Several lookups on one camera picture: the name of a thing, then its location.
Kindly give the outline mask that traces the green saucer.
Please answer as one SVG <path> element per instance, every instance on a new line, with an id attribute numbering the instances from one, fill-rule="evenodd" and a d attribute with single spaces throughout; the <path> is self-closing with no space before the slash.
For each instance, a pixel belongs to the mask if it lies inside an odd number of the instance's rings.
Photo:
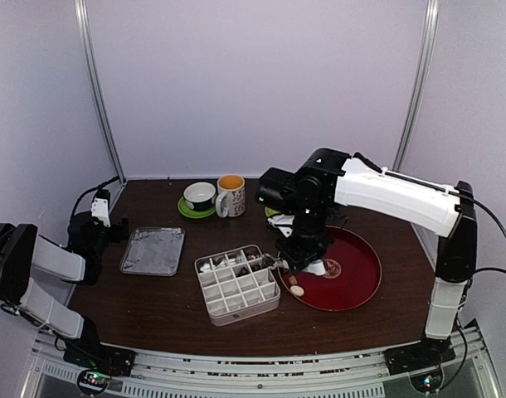
<path id="1" fill-rule="evenodd" d="M 215 214 L 216 208 L 214 206 L 209 206 L 198 209 L 195 206 L 189 206 L 187 200 L 181 197 L 178 201 L 178 211 L 182 216 L 189 219 L 203 219 Z"/>

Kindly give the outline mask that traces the bunny print tin lid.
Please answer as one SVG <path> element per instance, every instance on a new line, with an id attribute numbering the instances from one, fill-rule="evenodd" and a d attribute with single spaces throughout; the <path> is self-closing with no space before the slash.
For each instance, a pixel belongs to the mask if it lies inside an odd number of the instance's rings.
<path id="1" fill-rule="evenodd" d="M 181 227 L 138 227 L 119 265 L 123 274 L 172 277 L 179 267 L 186 232 Z"/>

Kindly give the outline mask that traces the aluminium frame post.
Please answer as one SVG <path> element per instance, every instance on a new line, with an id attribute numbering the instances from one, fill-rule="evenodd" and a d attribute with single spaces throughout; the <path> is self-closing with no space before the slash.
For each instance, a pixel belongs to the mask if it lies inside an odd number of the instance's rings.
<path id="1" fill-rule="evenodd" d="M 95 52 L 93 47 L 92 35 L 90 30 L 90 20 L 88 14 L 87 1 L 75 0 L 75 17 L 80 33 L 80 39 L 84 51 L 85 64 L 90 80 L 91 96 L 94 102 L 100 131 L 105 140 L 106 150 L 113 164 L 116 176 L 120 184 L 126 183 L 124 169 L 119 159 L 119 153 L 116 148 L 113 133 L 110 127 L 109 117 L 105 107 L 105 98 L 100 84 L 98 66 L 96 64 Z"/>
<path id="2" fill-rule="evenodd" d="M 438 29 L 440 15 L 440 1 L 428 0 L 426 2 L 426 15 L 421 33 L 420 51 L 416 66 L 416 73 L 408 102 L 407 112 L 401 138 L 397 147 L 392 169 L 399 172 L 406 160 L 411 137 L 416 127 L 417 117 L 421 108 L 421 101 L 426 79 L 431 67 L 434 53 L 435 37 Z"/>

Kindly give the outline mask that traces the red round tray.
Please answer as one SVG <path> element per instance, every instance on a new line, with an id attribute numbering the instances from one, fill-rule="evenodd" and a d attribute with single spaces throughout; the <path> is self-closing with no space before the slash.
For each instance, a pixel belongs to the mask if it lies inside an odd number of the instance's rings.
<path id="1" fill-rule="evenodd" d="M 325 276 L 301 272 L 293 276 L 287 269 L 279 269 L 282 285 L 288 292 L 290 278 L 304 289 L 297 297 L 301 303 L 318 310 L 340 312 L 364 305 L 377 292 L 382 281 L 382 264 L 376 251 L 361 236 L 345 229 L 328 226 L 333 244 L 323 257 Z"/>

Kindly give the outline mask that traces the white metal tongs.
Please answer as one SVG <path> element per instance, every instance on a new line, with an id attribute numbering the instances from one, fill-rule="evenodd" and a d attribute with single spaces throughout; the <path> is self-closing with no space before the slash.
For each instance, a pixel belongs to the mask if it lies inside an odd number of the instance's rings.
<path id="1" fill-rule="evenodd" d="M 309 230 L 299 226 L 297 216 L 282 213 L 268 217 L 267 223 L 280 232 L 275 247 L 293 274 L 326 275 L 322 258 L 333 240 L 326 233 L 325 225 Z"/>

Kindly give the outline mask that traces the right aluminium frame post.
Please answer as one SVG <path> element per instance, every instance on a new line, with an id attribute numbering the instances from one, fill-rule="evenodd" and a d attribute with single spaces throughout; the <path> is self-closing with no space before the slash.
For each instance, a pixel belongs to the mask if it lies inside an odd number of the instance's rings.
<path id="1" fill-rule="evenodd" d="M 399 172 L 406 160 L 411 137 L 416 127 L 417 117 L 421 108 L 421 101 L 426 79 L 431 67 L 434 53 L 435 37 L 438 29 L 440 15 L 440 1 L 428 0 L 426 2 L 426 15 L 421 33 L 420 51 L 416 66 L 416 73 L 408 102 L 407 112 L 401 138 L 397 147 L 392 169 Z"/>

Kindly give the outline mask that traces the silver divided tin box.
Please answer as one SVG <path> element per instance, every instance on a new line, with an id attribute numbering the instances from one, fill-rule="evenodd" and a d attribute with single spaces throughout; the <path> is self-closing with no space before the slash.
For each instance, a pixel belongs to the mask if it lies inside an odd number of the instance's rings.
<path id="1" fill-rule="evenodd" d="M 217 327 L 279 307 L 280 287 L 257 245 L 199 258 L 194 267 L 208 317 Z"/>

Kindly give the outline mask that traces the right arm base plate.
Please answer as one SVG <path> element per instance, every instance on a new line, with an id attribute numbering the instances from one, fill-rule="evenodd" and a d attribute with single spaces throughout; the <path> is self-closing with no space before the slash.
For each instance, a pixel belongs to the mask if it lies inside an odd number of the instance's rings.
<path id="1" fill-rule="evenodd" d="M 387 349 L 384 353 L 391 376 L 439 366 L 456 358 L 450 340 L 422 339 L 405 346 Z"/>

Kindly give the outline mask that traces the left aluminium frame post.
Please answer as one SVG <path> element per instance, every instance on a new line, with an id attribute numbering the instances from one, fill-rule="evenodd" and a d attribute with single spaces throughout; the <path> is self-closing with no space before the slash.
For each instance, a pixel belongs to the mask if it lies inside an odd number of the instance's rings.
<path id="1" fill-rule="evenodd" d="M 84 51 L 85 64 L 90 80 L 91 96 L 94 102 L 100 131 L 105 140 L 106 150 L 113 164 L 116 176 L 120 184 L 126 183 L 124 169 L 119 159 L 119 153 L 116 148 L 113 133 L 110 127 L 109 117 L 105 107 L 105 98 L 100 84 L 98 66 L 96 64 L 95 52 L 93 47 L 92 35 L 90 30 L 90 20 L 88 14 L 87 1 L 75 0 L 75 17 L 80 33 L 80 39 Z"/>

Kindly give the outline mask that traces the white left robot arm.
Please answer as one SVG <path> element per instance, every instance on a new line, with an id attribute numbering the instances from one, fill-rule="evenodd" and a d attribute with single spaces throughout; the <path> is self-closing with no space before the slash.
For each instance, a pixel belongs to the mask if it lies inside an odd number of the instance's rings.
<path id="1" fill-rule="evenodd" d="M 77 341 L 75 355 L 89 368 L 102 366 L 107 351 L 99 344 L 93 323 L 67 308 L 34 279 L 36 272 L 68 284 L 94 285 L 102 272 L 102 258 L 110 243 L 129 235 L 129 221 L 111 221 L 110 192 L 90 190 L 88 211 L 73 211 L 68 241 L 60 245 L 38 232 L 33 224 L 0 223 L 0 302 L 4 308 L 48 327 L 55 334 Z"/>

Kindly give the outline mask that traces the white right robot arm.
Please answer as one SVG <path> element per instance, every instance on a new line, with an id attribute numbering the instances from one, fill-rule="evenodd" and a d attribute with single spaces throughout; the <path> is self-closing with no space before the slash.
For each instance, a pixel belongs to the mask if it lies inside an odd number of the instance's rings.
<path id="1" fill-rule="evenodd" d="M 477 254 L 477 220 L 472 187 L 434 184 L 379 167 L 361 153 L 315 150 L 297 172 L 276 167 L 259 179 L 257 202 L 292 216 L 291 231 L 275 242 L 293 274 L 325 275 L 323 256 L 333 238 L 328 210 L 355 206 L 410 222 L 439 237 L 435 282 L 425 338 L 413 359 L 431 365 L 445 351 L 460 299 L 472 277 Z"/>

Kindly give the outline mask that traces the aluminium front rail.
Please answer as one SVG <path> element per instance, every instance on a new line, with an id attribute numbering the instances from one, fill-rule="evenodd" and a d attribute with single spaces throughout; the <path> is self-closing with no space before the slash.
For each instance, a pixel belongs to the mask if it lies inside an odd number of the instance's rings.
<path id="1" fill-rule="evenodd" d="M 439 397 L 500 397 L 483 338 L 452 337 L 455 359 L 392 374 L 382 349 L 293 357 L 206 357 L 138 350 L 130 376 L 113 377 L 103 397 L 420 397 L 415 384 L 443 371 Z"/>

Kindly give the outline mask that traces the white patterned mug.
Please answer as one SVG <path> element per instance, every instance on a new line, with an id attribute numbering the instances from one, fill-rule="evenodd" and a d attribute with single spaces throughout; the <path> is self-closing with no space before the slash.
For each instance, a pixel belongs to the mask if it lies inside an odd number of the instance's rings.
<path id="1" fill-rule="evenodd" d="M 239 175 L 226 175 L 217 181 L 215 208 L 220 218 L 238 217 L 246 211 L 246 181 Z"/>

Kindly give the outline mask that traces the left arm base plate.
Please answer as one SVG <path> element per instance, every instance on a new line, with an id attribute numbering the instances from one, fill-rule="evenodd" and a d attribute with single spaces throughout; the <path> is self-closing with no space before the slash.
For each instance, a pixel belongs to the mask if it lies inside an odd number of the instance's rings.
<path id="1" fill-rule="evenodd" d="M 130 376 L 136 358 L 133 350 L 100 344 L 98 352 L 65 341 L 63 360 L 109 376 Z"/>

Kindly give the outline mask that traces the dark white-lined cup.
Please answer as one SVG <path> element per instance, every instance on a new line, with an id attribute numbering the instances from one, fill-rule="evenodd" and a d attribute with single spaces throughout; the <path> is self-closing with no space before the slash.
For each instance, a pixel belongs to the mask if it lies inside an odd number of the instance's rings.
<path id="1" fill-rule="evenodd" d="M 213 206 L 215 204 L 217 189 L 210 182 L 195 182 L 183 191 L 183 197 L 189 206 L 198 209 Z"/>

